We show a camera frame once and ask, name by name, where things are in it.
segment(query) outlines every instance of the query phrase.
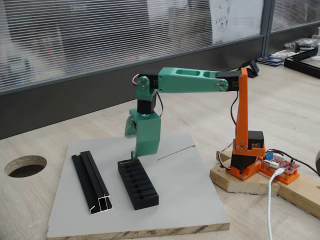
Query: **table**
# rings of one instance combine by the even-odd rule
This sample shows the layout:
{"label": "table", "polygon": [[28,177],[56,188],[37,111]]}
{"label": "table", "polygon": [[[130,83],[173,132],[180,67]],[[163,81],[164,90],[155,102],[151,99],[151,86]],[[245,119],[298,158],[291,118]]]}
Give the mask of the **table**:
{"label": "table", "polygon": [[[259,64],[259,68],[259,77],[249,79],[249,129],[263,131],[267,148],[283,150],[314,166],[320,150],[320,80],[282,66]],[[234,138],[230,106],[236,93],[161,94],[161,97],[162,133],[191,132],[209,174],[217,164],[216,151],[228,146]],[[46,239],[68,144],[78,139],[123,136],[129,109],[136,105],[135,100],[130,101],[0,140],[0,239]],[[156,111],[161,111],[159,103]],[[47,166],[25,178],[5,174],[9,162],[27,155],[46,158]],[[315,180],[319,178],[304,166],[300,172]],[[161,240],[268,238],[267,196],[227,193],[214,187],[230,217],[230,230]],[[320,236],[319,219],[280,197],[272,198],[271,222],[274,239],[316,240]]]}

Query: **black wire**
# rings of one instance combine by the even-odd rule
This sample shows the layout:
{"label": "black wire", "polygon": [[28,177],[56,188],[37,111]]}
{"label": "black wire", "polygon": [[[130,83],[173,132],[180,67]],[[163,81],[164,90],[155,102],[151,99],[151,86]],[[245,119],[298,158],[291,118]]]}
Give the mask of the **black wire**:
{"label": "black wire", "polygon": [[159,117],[161,118],[162,114],[164,113],[164,104],[163,104],[163,102],[162,102],[162,100],[161,100],[161,97],[160,97],[160,94],[159,94],[158,91],[156,92],[156,94],[158,95],[158,98],[159,98],[160,103],[161,103],[162,112],[161,112],[161,114],[159,115]]}
{"label": "black wire", "polygon": [[232,121],[233,121],[234,125],[236,125],[236,121],[235,121],[234,115],[233,115],[233,113],[232,113],[232,107],[233,107],[234,104],[236,103],[236,101],[237,101],[237,99],[238,99],[238,96],[239,96],[239,92],[236,91],[236,98],[235,98],[235,100],[233,101],[233,103],[232,103],[232,105],[231,105],[231,108],[230,108],[230,114],[231,114],[231,118],[232,118]]}
{"label": "black wire", "polygon": [[306,165],[308,168],[310,168],[312,171],[314,171],[314,172],[315,172],[316,174],[318,174],[318,176],[320,177],[320,173],[317,172],[317,170],[315,170],[312,166],[310,166],[309,164],[307,164],[307,163],[305,163],[305,162],[303,162],[303,161],[301,161],[301,160],[298,160],[298,159],[290,156],[288,153],[285,153],[284,151],[277,150],[277,149],[274,149],[274,148],[270,148],[270,149],[268,149],[266,152],[269,152],[269,151],[273,151],[273,152],[277,152],[277,153],[284,154],[284,155],[286,155],[287,157],[289,157],[289,158],[291,158],[291,159],[293,159],[293,160],[295,160],[295,161],[297,161],[297,162],[299,162],[299,163],[301,163],[301,164]]}

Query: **window blinds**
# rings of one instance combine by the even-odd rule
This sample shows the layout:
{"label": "window blinds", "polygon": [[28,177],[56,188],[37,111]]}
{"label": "window blinds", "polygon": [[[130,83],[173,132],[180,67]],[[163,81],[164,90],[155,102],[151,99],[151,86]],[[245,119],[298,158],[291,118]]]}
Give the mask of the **window blinds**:
{"label": "window blinds", "polygon": [[272,32],[319,21],[319,0],[275,0]]}
{"label": "window blinds", "polygon": [[259,35],[249,2],[0,0],[0,91]]}

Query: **circular hole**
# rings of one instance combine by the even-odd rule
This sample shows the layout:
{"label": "circular hole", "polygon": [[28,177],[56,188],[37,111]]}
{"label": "circular hole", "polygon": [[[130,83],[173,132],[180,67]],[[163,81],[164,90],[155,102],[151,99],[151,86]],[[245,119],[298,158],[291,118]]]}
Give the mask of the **circular hole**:
{"label": "circular hole", "polygon": [[41,172],[47,165],[42,156],[22,156],[9,162],[4,172],[12,178],[25,178]]}

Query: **black aluminum profile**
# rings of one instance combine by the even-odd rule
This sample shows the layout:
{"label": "black aluminum profile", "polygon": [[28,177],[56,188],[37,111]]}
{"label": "black aluminum profile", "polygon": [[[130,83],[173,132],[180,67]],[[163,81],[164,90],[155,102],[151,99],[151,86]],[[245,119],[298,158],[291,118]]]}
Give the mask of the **black aluminum profile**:
{"label": "black aluminum profile", "polygon": [[72,161],[91,214],[112,209],[110,195],[90,151],[73,155]]}
{"label": "black aluminum profile", "polygon": [[312,77],[320,79],[320,68],[316,66],[312,66],[305,62],[301,62],[302,60],[314,57],[318,54],[318,48],[314,48],[305,52],[298,53],[294,56],[287,57],[284,60],[284,66],[286,68],[298,71],[303,74],[310,75]]}

